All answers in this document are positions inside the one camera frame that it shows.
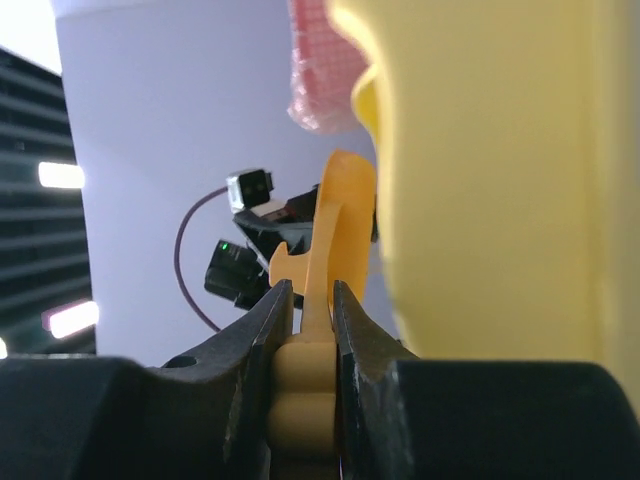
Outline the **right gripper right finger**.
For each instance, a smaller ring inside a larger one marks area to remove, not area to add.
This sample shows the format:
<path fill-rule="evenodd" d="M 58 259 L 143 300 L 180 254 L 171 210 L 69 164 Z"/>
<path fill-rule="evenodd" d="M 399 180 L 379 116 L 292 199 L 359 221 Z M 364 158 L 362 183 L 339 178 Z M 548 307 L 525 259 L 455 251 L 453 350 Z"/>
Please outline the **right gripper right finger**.
<path fill-rule="evenodd" d="M 349 479 L 635 479 L 639 424 L 599 365 L 423 360 L 334 285 Z"/>

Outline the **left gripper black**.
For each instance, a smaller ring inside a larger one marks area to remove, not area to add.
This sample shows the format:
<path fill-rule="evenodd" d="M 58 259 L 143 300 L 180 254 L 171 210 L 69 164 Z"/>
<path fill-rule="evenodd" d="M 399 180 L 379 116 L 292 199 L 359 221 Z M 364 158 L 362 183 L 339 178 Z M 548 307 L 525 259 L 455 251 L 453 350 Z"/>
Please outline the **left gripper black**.
<path fill-rule="evenodd" d="M 218 241 L 204 277 L 204 289 L 251 309 L 270 289 L 269 265 L 278 246 L 301 255 L 311 246 L 318 188 L 286 202 L 272 200 L 236 212 L 232 221 L 244 237 L 242 244 Z"/>

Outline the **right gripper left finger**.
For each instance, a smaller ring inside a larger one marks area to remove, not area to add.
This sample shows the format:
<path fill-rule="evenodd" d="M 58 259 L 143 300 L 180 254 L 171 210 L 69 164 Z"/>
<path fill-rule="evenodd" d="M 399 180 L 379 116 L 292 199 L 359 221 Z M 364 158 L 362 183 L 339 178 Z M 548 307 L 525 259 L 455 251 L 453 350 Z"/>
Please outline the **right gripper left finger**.
<path fill-rule="evenodd" d="M 282 281 L 159 368 L 116 357 L 1 363 L 5 479 L 263 479 L 270 366 L 292 329 Z"/>

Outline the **orange litter scoop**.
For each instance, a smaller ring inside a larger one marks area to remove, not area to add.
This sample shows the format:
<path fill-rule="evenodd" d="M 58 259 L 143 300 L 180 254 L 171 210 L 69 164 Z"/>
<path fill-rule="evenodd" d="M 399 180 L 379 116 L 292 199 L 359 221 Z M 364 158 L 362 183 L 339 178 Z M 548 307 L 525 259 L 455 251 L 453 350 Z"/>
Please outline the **orange litter scoop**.
<path fill-rule="evenodd" d="M 375 167 L 356 154 L 335 151 L 318 188 L 309 250 L 293 255 L 279 245 L 270 260 L 270 283 L 288 280 L 304 298 L 300 331 L 272 362 L 267 416 L 272 479 L 340 476 L 333 285 L 344 281 L 358 298 L 364 295 L 375 194 Z"/>

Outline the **yellow litter box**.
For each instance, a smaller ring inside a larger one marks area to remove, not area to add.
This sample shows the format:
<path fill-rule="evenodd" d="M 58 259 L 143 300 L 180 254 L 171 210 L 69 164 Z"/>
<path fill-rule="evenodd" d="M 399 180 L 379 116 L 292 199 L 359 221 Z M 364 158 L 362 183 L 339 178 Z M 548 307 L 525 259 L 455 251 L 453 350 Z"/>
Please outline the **yellow litter box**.
<path fill-rule="evenodd" d="M 639 343 L 635 1 L 332 1 L 370 67 L 384 272 L 427 358 Z"/>

